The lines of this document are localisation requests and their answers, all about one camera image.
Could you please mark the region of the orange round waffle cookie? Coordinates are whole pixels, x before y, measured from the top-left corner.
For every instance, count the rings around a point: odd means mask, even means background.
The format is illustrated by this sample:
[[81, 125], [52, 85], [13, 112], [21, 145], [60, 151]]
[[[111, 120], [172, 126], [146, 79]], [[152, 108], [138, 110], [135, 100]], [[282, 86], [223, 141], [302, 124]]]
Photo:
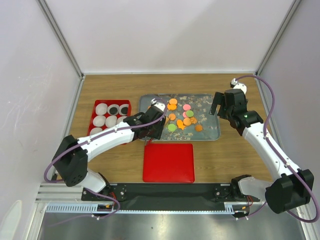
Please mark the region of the orange round waffle cookie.
[[191, 123], [191, 119], [190, 118], [188, 118], [188, 117], [186, 117], [186, 118], [184, 118], [183, 119], [183, 124], [185, 125], [185, 126], [190, 126], [192, 123]]

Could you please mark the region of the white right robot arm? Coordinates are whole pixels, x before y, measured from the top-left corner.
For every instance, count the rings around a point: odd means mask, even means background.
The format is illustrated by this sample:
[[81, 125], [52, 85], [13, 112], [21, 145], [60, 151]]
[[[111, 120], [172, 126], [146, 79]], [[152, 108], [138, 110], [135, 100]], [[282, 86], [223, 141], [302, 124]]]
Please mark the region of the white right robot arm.
[[246, 92], [245, 84], [234, 78], [230, 89], [215, 93], [210, 114], [227, 120], [250, 143], [269, 170], [273, 182], [251, 175], [233, 178], [231, 197], [236, 201], [247, 196], [256, 197], [266, 202], [276, 214], [308, 204], [312, 200], [314, 175], [295, 164], [270, 135], [261, 116], [254, 110], [248, 110]]

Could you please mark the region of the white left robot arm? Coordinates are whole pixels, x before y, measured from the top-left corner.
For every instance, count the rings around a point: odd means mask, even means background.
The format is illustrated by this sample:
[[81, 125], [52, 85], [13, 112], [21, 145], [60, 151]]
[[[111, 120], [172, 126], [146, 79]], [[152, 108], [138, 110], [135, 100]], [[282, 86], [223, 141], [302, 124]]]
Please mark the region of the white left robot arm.
[[74, 138], [66, 136], [59, 145], [52, 165], [67, 187], [81, 186], [92, 191], [98, 200], [110, 194], [106, 178], [88, 168], [88, 163], [100, 154], [119, 145], [136, 140], [160, 139], [166, 122], [167, 105], [164, 100], [154, 98], [146, 112], [126, 117], [111, 128], [94, 135]]

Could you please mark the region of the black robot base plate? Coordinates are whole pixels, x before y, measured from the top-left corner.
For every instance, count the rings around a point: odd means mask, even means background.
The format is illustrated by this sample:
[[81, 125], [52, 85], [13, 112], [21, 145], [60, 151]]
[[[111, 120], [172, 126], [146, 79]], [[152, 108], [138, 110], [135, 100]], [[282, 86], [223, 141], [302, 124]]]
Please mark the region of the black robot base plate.
[[227, 203], [256, 201], [235, 193], [229, 183], [114, 183], [107, 193], [122, 211], [224, 211]]

